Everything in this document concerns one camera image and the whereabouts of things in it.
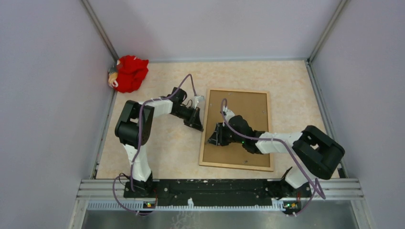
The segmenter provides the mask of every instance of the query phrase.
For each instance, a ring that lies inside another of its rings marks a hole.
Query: plush toy
[[[123,56],[108,70],[108,85],[125,93],[138,90],[148,73],[149,60],[136,56]]]

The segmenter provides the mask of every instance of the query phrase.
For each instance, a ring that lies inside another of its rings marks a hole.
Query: cork board
[[[223,122],[220,113],[223,98],[228,100],[228,108],[235,115],[241,115],[254,130],[271,132],[269,92],[208,89],[199,165],[274,171],[273,154],[251,154],[238,143],[231,143],[228,146],[214,146],[206,143],[213,134],[216,123]]]

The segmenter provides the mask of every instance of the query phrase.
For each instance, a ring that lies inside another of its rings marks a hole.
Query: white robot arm
[[[151,170],[148,165],[147,148],[148,138],[150,135],[150,129],[152,120],[161,115],[172,114],[184,120],[184,124],[191,128],[202,131],[203,127],[200,121],[200,109],[197,104],[204,101],[204,96],[196,95],[191,100],[191,106],[187,107],[182,102],[187,97],[187,94],[182,89],[179,89],[177,93],[167,100],[158,99],[147,103],[143,108],[142,117],[142,147],[133,162],[132,178],[136,181],[146,182],[151,177]],[[143,102],[134,102],[128,100],[123,108],[121,116],[118,120],[115,134],[119,137],[120,142],[124,145],[124,148],[128,154],[128,160],[132,165],[133,158],[138,151],[138,136],[139,132],[139,112]]]
[[[317,177],[330,179],[344,155],[344,149],[338,143],[314,126],[307,126],[302,132],[269,133],[253,130],[242,116],[235,115],[226,106],[223,107],[222,112],[224,120],[245,137],[235,134],[225,122],[222,122],[217,123],[208,143],[216,146],[241,143],[242,147],[252,154],[288,153],[283,143],[273,141],[273,139],[282,140],[290,151],[295,152],[303,161],[300,166],[311,180]],[[295,189],[308,182],[298,166],[287,171],[283,179]]]

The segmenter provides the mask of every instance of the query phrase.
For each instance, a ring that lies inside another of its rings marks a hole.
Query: metal frame
[[[326,39],[329,37],[330,32],[332,32],[333,27],[335,26],[336,22],[338,21],[339,17],[341,16],[344,8],[346,7],[347,3],[350,0],[341,0],[336,8],[332,18],[330,19],[328,25],[326,26],[325,30],[323,31],[320,39],[318,40],[317,44],[315,45],[314,50],[312,51],[311,55],[308,58],[308,62],[312,64],[317,57],[319,51],[321,50],[322,46],[324,45]]]
[[[106,31],[104,30],[103,26],[100,23],[96,13],[94,12],[93,8],[91,7],[88,0],[80,0],[83,5],[83,8],[86,10],[91,22],[93,23],[98,35],[100,36],[101,40],[103,40],[104,45],[110,52],[110,55],[113,57],[115,61],[119,59],[117,52],[115,51],[113,44],[111,43],[110,39],[108,38]]]
[[[83,7],[85,8],[87,14],[90,17],[90,20],[93,22],[98,34],[100,35],[100,38],[104,42],[105,46],[108,48],[111,56],[117,60],[118,55],[117,52],[115,51],[111,41],[107,37],[106,32],[104,31],[100,21],[98,20],[96,14],[94,13],[94,10],[92,9],[90,3],[88,0],[80,0],[83,4]],[[322,91],[320,89],[320,85],[318,83],[315,71],[312,68],[312,63],[316,59],[319,51],[321,50],[323,44],[325,43],[326,39],[330,35],[331,31],[333,30],[334,25],[336,24],[336,21],[338,18],[341,16],[341,13],[343,12],[344,8],[346,7],[347,3],[349,0],[341,0],[334,15],[332,16],[331,20],[329,21],[327,27],[325,28],[325,31],[322,33],[317,45],[315,46],[314,50],[312,51],[310,57],[305,61],[309,78],[312,83],[312,87],[314,89],[315,97],[318,102],[318,106],[320,108],[320,113],[326,128],[326,132],[329,136],[332,138],[336,139],[336,134],[334,132],[333,124],[332,121],[330,120],[330,116],[328,113],[328,109],[325,103],[325,100],[322,95]],[[111,104],[110,104],[110,109],[108,111],[108,118],[106,120],[106,126],[109,124],[110,120],[110,115],[112,112],[112,107],[115,102],[115,97],[116,93],[113,94],[111,98]],[[97,170],[97,165],[101,157],[101,152],[104,146],[104,141],[107,134],[106,127],[103,131],[103,137],[100,142],[100,146],[98,149],[98,155],[97,155],[97,160],[96,160],[96,166],[95,166],[95,172]],[[342,164],[342,169],[346,172],[346,166],[344,166],[344,161],[341,162]],[[99,209],[99,210],[105,210],[105,209],[114,209],[114,210],[120,210],[116,205],[114,205],[114,202],[111,202],[114,200],[113,194],[112,194],[112,182],[113,180],[111,179],[90,179],[90,180],[82,180],[82,183],[80,184],[78,193],[77,193],[77,198],[76,198],[76,203],[75,203],[75,208],[72,213],[72,218],[70,221],[70,229],[80,229],[82,227],[84,218],[85,218],[85,212],[87,208],[89,209]],[[356,178],[340,178],[340,179],[331,179],[327,181],[320,181],[321,186],[325,190],[325,194],[327,196],[327,201],[340,201],[340,200],[349,200],[352,203],[352,208],[354,215],[356,217],[358,227],[360,229],[373,229],[375,228],[375,224],[372,220],[371,214],[368,210],[367,203],[365,202],[365,198],[359,183],[359,180]],[[154,201],[154,199],[150,198],[136,198],[135,200],[128,200],[123,198],[123,193],[124,193],[124,186],[120,184],[119,182],[116,183],[116,193],[120,201],[122,201],[124,204],[127,206],[132,206],[133,209],[142,209],[141,202],[142,201]],[[289,201],[292,199],[289,198],[284,198],[282,201]],[[314,201],[319,201],[322,200],[319,196],[315,196],[313,199]],[[268,208],[266,209],[258,209],[256,207],[248,208],[250,210],[280,210],[280,207],[278,202],[275,202],[275,206],[267,206]],[[196,208],[195,206],[189,204],[188,206],[184,206],[183,208],[157,208],[156,210],[227,210],[227,211],[232,211],[232,210],[246,210],[246,208]]]
[[[279,181],[280,179],[268,179],[268,181]],[[125,183],[129,180],[123,179],[121,182]],[[112,193],[112,179],[92,179],[82,180],[79,190],[77,192],[77,200],[114,200]],[[321,180],[320,185],[324,189],[326,200],[364,200],[362,188],[360,187],[357,178],[335,178],[330,180]],[[125,186],[116,182],[115,193],[120,200],[126,200],[124,195]],[[154,201],[154,198],[135,198],[141,201]],[[292,201],[295,198],[283,198],[283,201]],[[322,200],[321,197],[315,195],[313,200]]]

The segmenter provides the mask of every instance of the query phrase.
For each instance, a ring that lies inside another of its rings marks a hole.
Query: purple cable
[[[139,110],[139,120],[138,120],[138,123],[139,123],[138,149],[137,149],[137,153],[135,154],[134,158],[133,158],[132,161],[131,161],[131,170],[130,170],[131,173],[130,173],[130,175],[129,175],[129,180],[130,180],[130,182],[131,182],[131,190],[132,190],[133,192],[135,192],[135,189],[134,189],[134,181],[132,180],[132,171],[133,171],[133,169],[134,169],[134,162],[135,162],[135,159],[137,158],[137,156],[138,156],[138,154],[139,154],[139,152],[140,152],[140,148],[141,148],[141,146],[142,146],[142,111],[143,111],[143,107],[145,106],[145,104],[150,103],[150,102],[154,102],[155,100],[168,100],[168,99],[171,99],[171,98],[180,90],[180,87],[183,85],[183,83],[186,81],[186,79],[187,79],[188,77],[190,77],[190,79],[191,79],[192,90],[193,90],[193,92],[194,92],[194,96],[196,96],[197,93],[196,93],[196,91],[195,91],[194,81],[192,80],[192,75],[191,75],[191,74],[188,74],[188,75],[183,79],[183,81],[179,84],[179,86],[177,87],[177,89],[176,89],[171,95],[169,95],[169,96],[167,96],[167,97],[164,97],[164,98],[156,98],[156,99],[149,99],[149,100],[146,100],[146,101],[143,102],[142,106],[140,107],[140,110]],[[129,211],[129,212],[138,213],[138,214],[140,214],[140,215],[148,215],[148,214],[150,214],[150,213],[139,213],[138,211],[134,211],[134,210],[128,209],[127,207],[125,207],[123,204],[121,204],[121,203],[119,202],[119,200],[118,200],[118,198],[117,198],[117,195],[115,194],[115,182],[116,182],[117,179],[119,179],[119,178],[121,178],[121,177],[125,177],[125,176],[118,176],[118,177],[116,177],[116,178],[114,179],[114,181],[113,181],[113,195],[114,195],[115,201],[116,201],[123,209],[125,209],[125,210],[127,210],[127,211]]]
[[[140,216],[147,216],[147,215],[149,215],[150,213],[152,213],[153,211],[151,211],[151,212],[149,212],[149,213],[140,213],[139,211],[131,210],[131,209],[125,207],[123,204],[121,204],[121,203],[119,202],[119,200],[118,200],[118,198],[117,198],[117,195],[115,194],[115,182],[117,181],[117,179],[119,179],[119,178],[121,178],[121,177],[125,177],[125,176],[122,176],[122,175],[121,175],[121,176],[118,176],[118,177],[116,177],[116,178],[114,179],[114,181],[113,181],[113,195],[114,195],[114,199],[115,199],[115,201],[118,203],[118,205],[120,205],[123,209],[125,209],[125,210],[127,210],[127,211],[129,211],[129,212],[132,212],[132,213],[136,213],[136,214],[138,214],[138,215],[140,215]]]
[[[284,147],[287,149],[288,153],[290,154],[290,156],[292,157],[293,161],[295,162],[295,164],[297,165],[298,169],[300,169],[301,173],[304,175],[304,177],[308,180],[309,184],[311,184],[312,188],[314,189],[314,192],[312,193],[311,198],[309,199],[308,203],[305,205],[305,207],[303,209],[301,209],[298,213],[296,213],[296,215],[300,214],[305,208],[307,208],[308,204],[311,202],[312,198],[315,196],[315,192],[319,194],[319,196],[322,199],[326,199],[325,194],[323,193],[322,187],[319,184],[319,181],[317,178],[315,178],[315,183],[312,182],[312,180],[310,179],[310,177],[308,176],[308,174],[305,172],[304,168],[299,164],[299,161],[297,160],[297,158],[295,158],[294,154],[292,153],[290,147],[281,139],[278,138],[258,138],[258,137],[249,137],[247,135],[241,134],[239,132],[237,132],[235,129],[233,129],[231,127],[231,125],[229,125],[228,121],[225,119],[225,115],[223,112],[223,107],[224,107],[224,102],[225,102],[225,107],[228,107],[228,100],[226,98],[224,98],[221,101],[221,115],[222,115],[222,119],[224,120],[224,123],[229,127],[230,130],[232,130],[235,134],[250,139],[250,140],[264,140],[264,141],[276,141],[276,142],[280,142],[281,144],[284,145]]]

